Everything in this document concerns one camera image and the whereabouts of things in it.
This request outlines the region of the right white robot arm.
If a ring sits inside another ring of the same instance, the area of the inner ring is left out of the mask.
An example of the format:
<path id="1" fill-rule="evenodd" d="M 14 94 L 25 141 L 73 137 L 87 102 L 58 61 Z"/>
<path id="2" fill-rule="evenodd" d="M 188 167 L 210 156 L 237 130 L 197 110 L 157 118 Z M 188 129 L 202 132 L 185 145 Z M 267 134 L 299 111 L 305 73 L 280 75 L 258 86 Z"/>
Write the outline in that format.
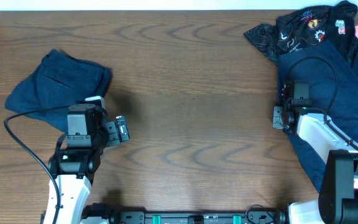
<path id="1" fill-rule="evenodd" d="M 307 142 L 325 164 L 319 197 L 288 206 L 288 223 L 358 223 L 358 143 L 322 111 L 273 109 L 273 127 Z"/>

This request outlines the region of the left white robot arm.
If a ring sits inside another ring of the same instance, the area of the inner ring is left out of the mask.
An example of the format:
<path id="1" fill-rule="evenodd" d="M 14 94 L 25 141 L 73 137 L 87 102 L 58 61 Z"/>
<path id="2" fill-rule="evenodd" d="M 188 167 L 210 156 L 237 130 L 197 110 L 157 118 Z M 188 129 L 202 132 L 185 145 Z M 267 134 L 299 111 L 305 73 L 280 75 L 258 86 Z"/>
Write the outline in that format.
<path id="1" fill-rule="evenodd" d="M 67 121 L 68 132 L 48 162 L 52 180 L 44 223 L 80 223 L 104 149 L 130 140 L 125 117 L 109 121 L 102 104 L 70 106 Z"/>

